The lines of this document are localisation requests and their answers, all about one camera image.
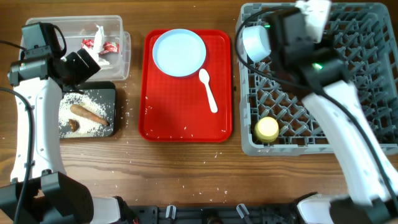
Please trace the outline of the white napkin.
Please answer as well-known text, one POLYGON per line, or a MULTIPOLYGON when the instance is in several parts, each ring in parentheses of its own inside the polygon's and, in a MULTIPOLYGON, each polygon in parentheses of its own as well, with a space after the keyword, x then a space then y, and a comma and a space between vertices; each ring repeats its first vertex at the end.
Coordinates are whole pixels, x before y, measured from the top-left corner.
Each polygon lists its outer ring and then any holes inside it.
POLYGON ((95 38, 91 39, 83 39, 81 43, 81 47, 85 49, 91 58, 100 66, 107 66, 110 63, 100 57, 100 53, 103 51, 104 41, 104 29, 103 26, 96 25, 98 30, 96 31, 95 38))

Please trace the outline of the red snack wrapper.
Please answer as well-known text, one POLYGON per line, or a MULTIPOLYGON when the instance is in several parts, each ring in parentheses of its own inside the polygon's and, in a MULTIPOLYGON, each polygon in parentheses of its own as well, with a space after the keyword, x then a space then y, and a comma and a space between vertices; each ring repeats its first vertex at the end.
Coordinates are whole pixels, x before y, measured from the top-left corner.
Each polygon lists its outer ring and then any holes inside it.
MULTIPOLYGON (((83 39, 81 47, 88 47, 89 49, 93 49, 94 44, 95 41, 93 39, 83 39)), ((119 52, 119 44, 117 42, 105 42, 99 54, 104 55, 108 53, 118 53, 118 52, 119 52)))

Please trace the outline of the brown carrot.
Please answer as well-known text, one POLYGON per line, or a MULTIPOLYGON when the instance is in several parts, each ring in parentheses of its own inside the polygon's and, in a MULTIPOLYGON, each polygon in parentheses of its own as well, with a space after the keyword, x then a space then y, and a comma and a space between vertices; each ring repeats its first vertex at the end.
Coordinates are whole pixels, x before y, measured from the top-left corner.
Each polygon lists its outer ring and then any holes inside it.
POLYGON ((82 107, 81 105, 71 105, 70 111, 77 116, 81 116, 83 118, 102 124, 104 126, 109 126, 109 122, 107 120, 97 116, 91 111, 88 111, 86 108, 82 107))

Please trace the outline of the brown food scrap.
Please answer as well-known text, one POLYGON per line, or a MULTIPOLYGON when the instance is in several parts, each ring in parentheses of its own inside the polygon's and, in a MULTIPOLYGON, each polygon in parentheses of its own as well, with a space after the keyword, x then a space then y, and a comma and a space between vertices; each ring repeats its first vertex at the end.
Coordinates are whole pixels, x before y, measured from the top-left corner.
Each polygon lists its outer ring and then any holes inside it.
POLYGON ((69 123, 69 126, 71 127, 71 131, 73 133, 76 132, 80 127, 78 121, 76 121, 74 119, 69 119, 68 123, 69 123))

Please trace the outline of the white rice pile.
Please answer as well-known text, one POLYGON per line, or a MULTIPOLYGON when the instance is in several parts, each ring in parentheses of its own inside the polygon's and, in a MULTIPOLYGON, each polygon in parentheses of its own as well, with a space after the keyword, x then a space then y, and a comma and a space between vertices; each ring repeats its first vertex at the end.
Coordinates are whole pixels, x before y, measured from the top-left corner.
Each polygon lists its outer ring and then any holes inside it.
POLYGON ((114 131, 114 103, 106 101, 98 90, 85 90, 85 94, 69 93, 60 102, 58 126, 60 138, 93 138, 112 135, 114 131), (109 126, 93 122, 81 116, 77 116, 70 111, 71 105, 81 105, 88 111, 107 120, 109 126), (71 131, 69 119, 78 121, 80 127, 76 132, 71 131))

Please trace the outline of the light blue plate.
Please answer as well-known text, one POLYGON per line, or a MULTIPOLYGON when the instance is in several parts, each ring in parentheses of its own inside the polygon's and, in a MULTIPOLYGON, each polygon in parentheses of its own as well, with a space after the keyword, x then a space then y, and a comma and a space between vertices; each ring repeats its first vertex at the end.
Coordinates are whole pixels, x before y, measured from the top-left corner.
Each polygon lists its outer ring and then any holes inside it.
POLYGON ((187 77, 201 69, 206 59, 203 39, 187 29, 163 33, 152 48, 157 68, 171 77, 187 77))

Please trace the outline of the light blue bowl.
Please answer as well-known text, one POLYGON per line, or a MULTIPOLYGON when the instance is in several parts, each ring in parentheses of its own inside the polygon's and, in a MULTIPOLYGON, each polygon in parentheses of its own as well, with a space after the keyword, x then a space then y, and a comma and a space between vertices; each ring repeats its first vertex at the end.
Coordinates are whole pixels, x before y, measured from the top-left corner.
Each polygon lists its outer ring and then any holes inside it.
POLYGON ((255 63, 271 54, 269 36, 264 26, 251 26, 243 29, 243 45, 248 57, 255 63))

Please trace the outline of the yellow plastic cup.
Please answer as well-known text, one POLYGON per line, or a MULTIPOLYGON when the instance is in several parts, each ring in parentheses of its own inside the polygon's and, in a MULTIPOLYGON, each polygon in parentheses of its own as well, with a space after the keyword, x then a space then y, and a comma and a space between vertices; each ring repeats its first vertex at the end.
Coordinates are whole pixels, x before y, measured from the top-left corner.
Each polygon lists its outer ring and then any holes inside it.
POLYGON ((279 136, 279 124, 272 117, 261 118, 254 127, 254 134, 262 142, 272 142, 279 136))

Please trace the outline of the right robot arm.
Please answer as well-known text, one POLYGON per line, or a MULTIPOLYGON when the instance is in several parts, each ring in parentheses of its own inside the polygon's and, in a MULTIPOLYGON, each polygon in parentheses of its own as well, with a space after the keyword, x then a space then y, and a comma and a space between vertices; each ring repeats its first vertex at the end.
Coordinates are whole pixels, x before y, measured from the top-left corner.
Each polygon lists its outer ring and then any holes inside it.
POLYGON ((397 170, 383 153, 349 71, 330 40, 316 44, 297 7, 275 7, 271 59, 316 119, 343 170, 349 195, 330 202, 333 223, 387 223, 397 218, 397 170))

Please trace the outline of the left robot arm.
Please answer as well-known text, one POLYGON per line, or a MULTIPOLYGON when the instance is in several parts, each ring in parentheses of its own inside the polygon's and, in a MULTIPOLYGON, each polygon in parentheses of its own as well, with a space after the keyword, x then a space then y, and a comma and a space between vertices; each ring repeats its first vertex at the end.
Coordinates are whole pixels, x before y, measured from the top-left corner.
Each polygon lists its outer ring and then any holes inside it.
POLYGON ((60 102, 100 66, 85 49, 68 53, 56 25, 37 22, 22 34, 21 58, 7 74, 17 103, 17 152, 1 210, 14 223, 139 223, 121 197, 93 197, 62 162, 60 102))

